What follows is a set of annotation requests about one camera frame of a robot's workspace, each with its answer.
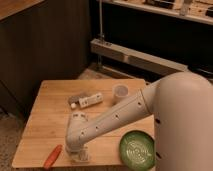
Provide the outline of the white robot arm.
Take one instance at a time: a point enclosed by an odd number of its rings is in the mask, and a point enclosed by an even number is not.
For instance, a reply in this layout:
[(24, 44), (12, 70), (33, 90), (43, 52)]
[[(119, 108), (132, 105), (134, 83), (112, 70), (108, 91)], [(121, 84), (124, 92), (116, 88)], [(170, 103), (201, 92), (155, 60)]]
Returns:
[(66, 150), (152, 115), (156, 171), (213, 171), (213, 84), (201, 75), (168, 75), (87, 120), (70, 116)]

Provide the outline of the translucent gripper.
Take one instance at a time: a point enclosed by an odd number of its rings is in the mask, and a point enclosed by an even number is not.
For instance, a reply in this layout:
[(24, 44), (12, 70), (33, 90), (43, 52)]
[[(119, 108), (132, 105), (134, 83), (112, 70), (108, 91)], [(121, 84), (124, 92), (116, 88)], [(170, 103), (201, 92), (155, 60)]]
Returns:
[(87, 163), (90, 161), (88, 148), (83, 146), (77, 151), (72, 151), (69, 147), (66, 148), (66, 152), (69, 155), (72, 162), (75, 163)]

